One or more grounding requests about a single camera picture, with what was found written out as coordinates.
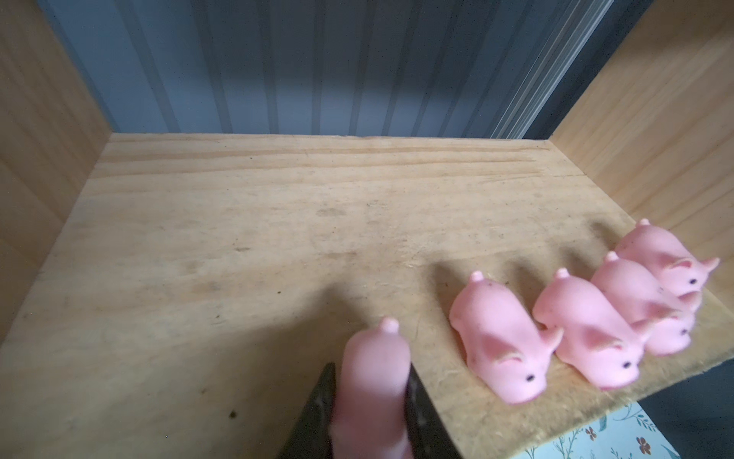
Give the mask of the pink toy pig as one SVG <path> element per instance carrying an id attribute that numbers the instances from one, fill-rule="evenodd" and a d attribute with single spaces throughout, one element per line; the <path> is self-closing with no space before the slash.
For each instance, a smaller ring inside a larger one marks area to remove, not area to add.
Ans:
<path id="1" fill-rule="evenodd" d="M 648 353 L 669 356 L 690 346 L 702 293 L 675 296 L 640 263 L 614 251 L 604 256 L 591 282 L 637 332 L 642 331 L 644 321 L 653 322 L 643 335 Z"/>
<path id="2" fill-rule="evenodd" d="M 411 368 L 399 321 L 383 317 L 348 340 L 330 425 L 336 458 L 411 458 L 405 420 Z"/>
<path id="3" fill-rule="evenodd" d="M 658 317 L 632 324 L 590 281 L 558 269 L 533 306 L 533 317 L 547 328 L 564 330 L 558 359 L 573 366 L 602 390 L 638 380 L 638 365 Z"/>
<path id="4" fill-rule="evenodd" d="M 721 263 L 718 257 L 695 258 L 676 235 L 646 218 L 621 238 L 615 252 L 640 263 L 675 296 L 701 292 Z"/>
<path id="5" fill-rule="evenodd" d="M 469 369 L 503 402 L 527 403 L 547 388 L 552 354 L 562 327 L 539 329 L 505 285 L 474 271 L 449 312 Z"/>

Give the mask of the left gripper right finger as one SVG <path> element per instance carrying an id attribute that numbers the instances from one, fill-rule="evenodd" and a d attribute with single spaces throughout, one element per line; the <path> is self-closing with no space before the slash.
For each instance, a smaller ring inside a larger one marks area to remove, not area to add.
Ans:
<path id="1" fill-rule="evenodd" d="M 404 410 L 408 438 L 414 458 L 463 458 L 434 407 L 414 365 L 410 367 Z"/>

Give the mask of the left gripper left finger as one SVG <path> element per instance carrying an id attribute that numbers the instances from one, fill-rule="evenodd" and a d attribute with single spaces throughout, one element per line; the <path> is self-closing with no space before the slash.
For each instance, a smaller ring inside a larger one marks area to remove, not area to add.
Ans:
<path id="1" fill-rule="evenodd" d="M 332 459 L 330 425 L 336 399 L 336 364 L 327 363 L 277 458 Z"/>

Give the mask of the pink toy pig bottom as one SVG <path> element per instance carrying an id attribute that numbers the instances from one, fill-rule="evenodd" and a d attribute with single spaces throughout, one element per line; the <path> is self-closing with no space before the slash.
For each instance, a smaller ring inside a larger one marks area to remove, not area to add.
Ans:
<path id="1" fill-rule="evenodd" d="M 638 380 L 638 365 L 658 317 L 632 324 L 590 281 L 558 269 L 533 306 L 533 317 L 547 328 L 564 330 L 558 359 L 573 366 L 602 390 Z"/>

